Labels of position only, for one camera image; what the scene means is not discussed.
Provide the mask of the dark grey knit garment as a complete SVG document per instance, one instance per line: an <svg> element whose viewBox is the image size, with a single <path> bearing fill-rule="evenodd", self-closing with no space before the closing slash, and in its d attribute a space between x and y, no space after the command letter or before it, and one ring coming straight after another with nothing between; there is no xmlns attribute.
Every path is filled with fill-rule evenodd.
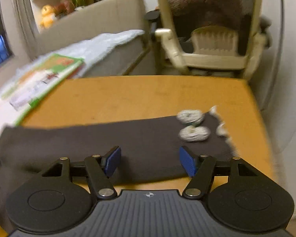
<svg viewBox="0 0 296 237"><path fill-rule="evenodd" d="M60 157L73 162L121 148L115 185L155 182L185 177L179 149L185 145L176 117L111 122L107 124L39 129L6 127L0 137L3 166L38 172Z"/></svg>

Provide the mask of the beige mesh office chair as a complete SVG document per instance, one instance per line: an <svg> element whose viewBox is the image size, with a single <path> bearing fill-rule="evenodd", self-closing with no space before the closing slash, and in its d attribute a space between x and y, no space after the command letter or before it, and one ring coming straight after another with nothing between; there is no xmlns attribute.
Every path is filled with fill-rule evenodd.
<svg viewBox="0 0 296 237"><path fill-rule="evenodd" d="M218 73L249 80L259 67L262 53L271 46L271 23L261 16L262 0L241 0L241 5L238 31L207 26L195 29L188 39L177 36L168 0L158 0L156 9L145 17L162 58L180 73Z"/></svg>

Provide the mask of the beige upholstered headboard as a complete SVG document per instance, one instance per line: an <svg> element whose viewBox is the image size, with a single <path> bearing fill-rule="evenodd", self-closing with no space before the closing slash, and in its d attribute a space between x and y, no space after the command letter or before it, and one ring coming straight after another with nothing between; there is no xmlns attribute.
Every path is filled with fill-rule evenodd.
<svg viewBox="0 0 296 237"><path fill-rule="evenodd" d="M143 0L103 0L56 21L36 37L35 56L92 39L103 33L148 31Z"/></svg>

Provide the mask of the beige curtain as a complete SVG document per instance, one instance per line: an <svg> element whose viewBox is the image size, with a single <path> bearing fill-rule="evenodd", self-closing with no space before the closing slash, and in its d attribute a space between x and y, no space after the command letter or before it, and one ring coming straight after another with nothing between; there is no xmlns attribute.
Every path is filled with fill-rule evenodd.
<svg viewBox="0 0 296 237"><path fill-rule="evenodd" d="M12 0L12 3L24 38L26 53L30 59L35 59L39 31L32 11L31 0Z"/></svg>

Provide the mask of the red brown plush toy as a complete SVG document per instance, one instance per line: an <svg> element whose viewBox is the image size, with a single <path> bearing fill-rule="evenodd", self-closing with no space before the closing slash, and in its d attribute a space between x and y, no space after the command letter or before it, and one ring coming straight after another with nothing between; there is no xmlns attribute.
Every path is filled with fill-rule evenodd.
<svg viewBox="0 0 296 237"><path fill-rule="evenodd" d="M61 0L55 7L55 15L58 18L69 15L75 11L75 6L71 0Z"/></svg>

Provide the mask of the yellow duck plush toy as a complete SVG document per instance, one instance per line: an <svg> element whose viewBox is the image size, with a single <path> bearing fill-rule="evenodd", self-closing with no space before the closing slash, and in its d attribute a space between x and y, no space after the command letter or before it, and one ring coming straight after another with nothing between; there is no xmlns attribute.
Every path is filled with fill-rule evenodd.
<svg viewBox="0 0 296 237"><path fill-rule="evenodd" d="M51 5L45 5L41 9L41 28L47 29L56 21L56 10Z"/></svg>

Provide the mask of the brown garment on chair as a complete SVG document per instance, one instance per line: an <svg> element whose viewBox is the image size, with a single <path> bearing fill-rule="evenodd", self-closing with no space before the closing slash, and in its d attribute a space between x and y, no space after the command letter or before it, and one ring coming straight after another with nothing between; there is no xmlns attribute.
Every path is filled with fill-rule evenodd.
<svg viewBox="0 0 296 237"><path fill-rule="evenodd" d="M198 28L222 26L238 31L241 0L168 0L177 36L190 38Z"/></svg>

